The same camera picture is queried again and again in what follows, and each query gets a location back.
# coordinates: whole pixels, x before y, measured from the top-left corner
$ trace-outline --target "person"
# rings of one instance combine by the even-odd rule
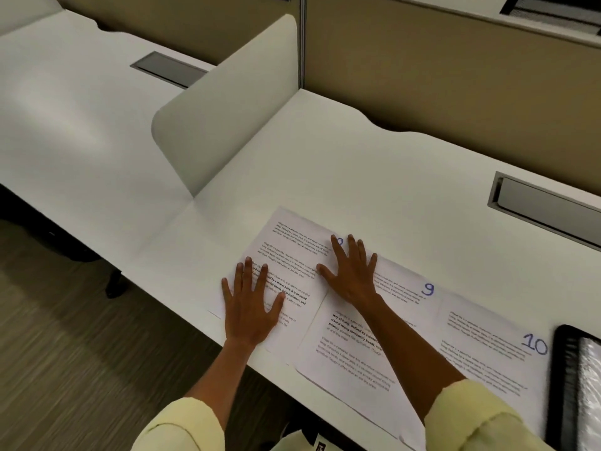
[[[317,265],[317,272],[361,313],[378,339],[405,394],[425,425],[429,451],[550,451],[516,413],[485,386],[460,371],[377,293],[374,270],[378,255],[367,259],[363,241],[348,237],[347,255],[336,238],[332,247],[338,272]],[[278,322],[285,295],[279,293],[266,312],[263,293],[267,265],[252,289],[252,260],[236,266],[233,291],[222,279],[225,343],[190,391],[163,409],[139,434],[132,451],[222,451],[236,389],[249,357]],[[274,451],[312,449],[300,432],[282,439]]]

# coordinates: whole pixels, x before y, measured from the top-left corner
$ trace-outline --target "sleeve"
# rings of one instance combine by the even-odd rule
[[[131,451],[225,451],[221,425],[204,402],[171,402],[142,430]]]
[[[443,389],[424,419],[428,451],[548,451],[522,418],[482,384],[458,381]]]

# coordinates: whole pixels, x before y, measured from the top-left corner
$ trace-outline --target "blue handwritten number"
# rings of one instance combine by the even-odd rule
[[[526,339],[527,342],[522,342],[522,345],[536,351],[538,354],[544,356],[549,352],[549,347],[543,339],[537,339],[534,344],[532,344],[532,341],[534,340],[534,336],[532,334],[524,335],[524,339]]]
[[[432,283],[426,283],[424,285],[424,288],[426,288],[429,291],[429,293],[426,293],[425,291],[422,291],[421,293],[424,296],[432,296],[432,294],[434,294],[434,285],[432,285]]]

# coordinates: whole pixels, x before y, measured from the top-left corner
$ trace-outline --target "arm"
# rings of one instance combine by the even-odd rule
[[[206,403],[215,413],[223,430],[229,418],[231,404],[240,384],[242,373],[255,347],[265,340],[278,323],[285,294],[277,295],[269,312],[263,305],[267,281],[267,265],[263,265],[252,291],[252,259],[236,266],[234,293],[227,279],[221,280],[225,300],[225,343],[223,349],[203,377],[186,397]]]
[[[332,247],[338,260],[338,274],[334,275],[324,265],[317,265],[317,272],[337,294],[361,313],[378,339],[419,419],[424,422],[438,394],[465,377],[399,318],[376,293],[373,275],[378,255],[373,254],[367,262],[363,241],[355,242],[351,235],[348,256],[335,236],[332,236]]]

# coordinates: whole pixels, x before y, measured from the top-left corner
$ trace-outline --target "floor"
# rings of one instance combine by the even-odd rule
[[[111,269],[72,262],[0,220],[1,450],[128,450],[219,352],[139,288],[106,299]],[[294,407],[247,368],[228,451],[274,440]]]

